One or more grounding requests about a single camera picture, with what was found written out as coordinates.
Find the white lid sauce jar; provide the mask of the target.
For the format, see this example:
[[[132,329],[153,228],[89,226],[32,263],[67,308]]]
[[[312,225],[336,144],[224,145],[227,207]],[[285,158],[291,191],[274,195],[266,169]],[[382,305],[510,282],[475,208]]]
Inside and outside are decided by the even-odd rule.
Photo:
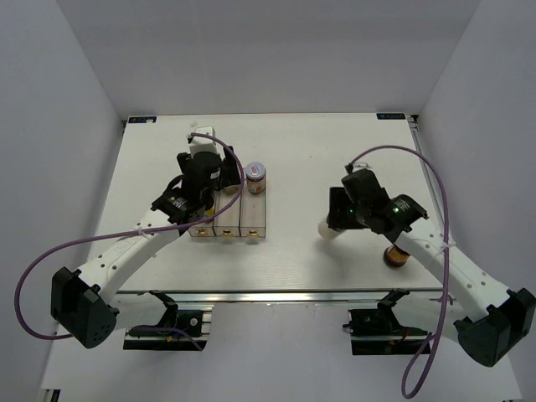
[[[250,193],[262,193],[266,187],[266,169],[261,162],[250,162],[245,167],[247,189]]]

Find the black grinder white bottle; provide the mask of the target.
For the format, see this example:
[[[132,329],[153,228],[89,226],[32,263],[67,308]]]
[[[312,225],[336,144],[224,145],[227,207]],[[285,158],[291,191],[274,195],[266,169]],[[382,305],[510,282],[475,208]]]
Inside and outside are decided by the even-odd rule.
[[[328,226],[327,221],[322,220],[317,226],[317,232],[324,240],[335,240],[345,232],[345,229],[332,229]]]

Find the black lid spice jar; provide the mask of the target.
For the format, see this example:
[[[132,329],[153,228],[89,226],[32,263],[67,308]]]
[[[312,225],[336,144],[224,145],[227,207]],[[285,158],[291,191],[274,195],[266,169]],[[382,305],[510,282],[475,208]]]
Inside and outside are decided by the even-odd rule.
[[[238,187],[231,186],[231,187],[223,188],[222,194],[227,195],[227,196],[235,196],[238,193],[238,191],[239,191]]]

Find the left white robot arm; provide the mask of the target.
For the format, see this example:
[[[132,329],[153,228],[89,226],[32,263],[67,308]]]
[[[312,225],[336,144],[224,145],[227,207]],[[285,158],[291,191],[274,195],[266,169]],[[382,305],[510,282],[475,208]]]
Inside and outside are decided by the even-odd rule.
[[[188,333],[178,325],[178,305],[161,291],[144,291],[129,301],[118,291],[157,252],[188,229],[209,221],[215,194],[244,186],[234,148],[216,149],[219,140],[195,134],[188,152],[177,156],[181,173],[129,233],[113,234],[112,246],[76,269],[59,269],[52,278],[51,315],[85,348],[102,344],[118,329],[142,333]]]

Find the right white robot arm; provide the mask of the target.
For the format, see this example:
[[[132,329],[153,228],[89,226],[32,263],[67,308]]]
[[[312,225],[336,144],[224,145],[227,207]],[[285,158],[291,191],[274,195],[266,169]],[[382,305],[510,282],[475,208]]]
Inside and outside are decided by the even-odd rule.
[[[349,323],[353,335],[396,334],[404,327],[434,332],[441,322],[444,337],[488,368],[528,335],[535,313],[533,293],[512,290],[448,245],[421,205],[406,194],[391,198],[373,171],[356,170],[341,183],[329,189],[327,218],[318,229],[321,237],[368,229],[390,242],[384,252],[388,265],[401,267],[413,258],[449,294],[442,300],[393,289],[375,312]]]

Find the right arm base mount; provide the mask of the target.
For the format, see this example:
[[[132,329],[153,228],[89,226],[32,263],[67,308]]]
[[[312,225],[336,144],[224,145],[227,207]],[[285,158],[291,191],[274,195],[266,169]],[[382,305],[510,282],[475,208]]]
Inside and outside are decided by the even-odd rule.
[[[353,356],[411,355],[418,351],[428,332],[406,327],[395,317],[399,300],[408,301],[407,290],[394,289],[371,308],[348,311],[342,329],[350,336]]]

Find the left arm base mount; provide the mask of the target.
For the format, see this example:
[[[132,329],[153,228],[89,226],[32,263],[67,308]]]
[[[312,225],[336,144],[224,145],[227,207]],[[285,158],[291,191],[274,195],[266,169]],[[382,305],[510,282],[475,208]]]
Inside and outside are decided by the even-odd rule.
[[[176,301],[161,291],[119,294],[115,301],[125,350],[201,352],[208,342],[211,305]]]

